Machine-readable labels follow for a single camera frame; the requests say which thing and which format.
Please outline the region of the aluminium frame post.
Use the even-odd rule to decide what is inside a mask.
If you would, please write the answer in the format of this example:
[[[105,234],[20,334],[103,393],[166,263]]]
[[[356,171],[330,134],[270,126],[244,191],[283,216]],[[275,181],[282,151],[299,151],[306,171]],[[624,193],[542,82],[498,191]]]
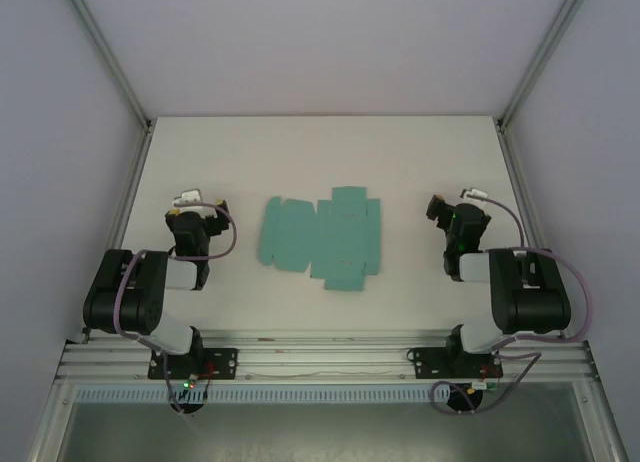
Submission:
[[[120,91],[125,104],[141,128],[149,131],[151,119],[143,109],[133,86],[126,76],[120,62],[113,52],[107,38],[95,19],[86,0],[67,0],[74,12],[80,27],[86,33],[90,43],[94,47],[100,61],[103,63],[108,75]]]
[[[500,132],[507,129],[529,97],[584,1],[563,0],[560,4],[505,109],[496,119]]]

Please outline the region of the aluminium table side rail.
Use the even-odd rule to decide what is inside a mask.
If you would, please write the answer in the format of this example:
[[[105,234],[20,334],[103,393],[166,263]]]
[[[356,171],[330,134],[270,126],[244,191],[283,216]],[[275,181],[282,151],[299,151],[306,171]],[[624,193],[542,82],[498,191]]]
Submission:
[[[100,266],[103,256],[109,249],[119,249],[122,247],[126,229],[129,223],[133,204],[145,167],[153,133],[156,126],[156,119],[151,120],[147,127],[142,130],[139,141],[135,145],[133,158],[127,174],[124,178],[123,192],[118,199],[116,212],[109,230],[103,253],[98,259],[97,267]]]
[[[512,191],[517,205],[518,214],[524,230],[527,246],[536,249],[546,249],[544,237],[538,227],[537,217],[534,207],[529,197],[527,185],[521,166],[517,157],[516,150],[512,147],[506,132],[496,124],[496,133],[501,147],[504,162],[509,175]],[[516,338],[519,341],[535,341],[547,344],[568,344],[569,339],[563,331],[551,332],[546,335],[537,335],[533,333],[519,333]]]

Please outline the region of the aluminium mounting rail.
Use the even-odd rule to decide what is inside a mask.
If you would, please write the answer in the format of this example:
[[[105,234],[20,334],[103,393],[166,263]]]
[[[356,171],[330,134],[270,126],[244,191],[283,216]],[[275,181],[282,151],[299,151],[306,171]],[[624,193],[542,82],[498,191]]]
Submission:
[[[415,372],[407,353],[417,347],[441,347],[443,330],[373,332],[204,331],[207,347],[235,348],[242,383],[409,383]],[[585,343],[516,342],[503,349],[503,379],[525,369],[529,354],[540,353],[528,382],[596,381],[599,374]],[[92,333],[84,344],[65,346],[56,380],[108,383],[147,379],[150,353],[142,345]]]

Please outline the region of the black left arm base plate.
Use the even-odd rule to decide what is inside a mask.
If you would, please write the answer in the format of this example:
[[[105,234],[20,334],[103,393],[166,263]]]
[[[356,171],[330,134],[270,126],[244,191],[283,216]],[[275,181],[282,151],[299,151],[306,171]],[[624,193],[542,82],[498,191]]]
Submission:
[[[238,350],[235,348],[204,348],[199,356],[170,355],[168,373],[172,381],[186,381],[191,376],[198,379],[234,380],[237,363]]]

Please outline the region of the teal paper box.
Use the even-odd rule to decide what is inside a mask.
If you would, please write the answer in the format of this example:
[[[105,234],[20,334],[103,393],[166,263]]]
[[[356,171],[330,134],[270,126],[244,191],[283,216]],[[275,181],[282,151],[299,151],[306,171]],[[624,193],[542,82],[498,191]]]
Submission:
[[[361,292],[380,273],[381,200],[364,187],[332,189],[315,203],[271,198],[265,208],[258,259],[280,271],[308,272],[331,291]]]

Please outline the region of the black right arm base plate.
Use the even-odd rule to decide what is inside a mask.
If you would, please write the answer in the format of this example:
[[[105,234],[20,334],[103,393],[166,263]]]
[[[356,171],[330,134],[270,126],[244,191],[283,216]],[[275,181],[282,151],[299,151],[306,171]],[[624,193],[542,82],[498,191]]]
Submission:
[[[425,380],[485,380],[501,379],[503,370],[500,361],[491,354],[454,355],[444,347],[416,347],[406,353],[413,365],[415,377]]]

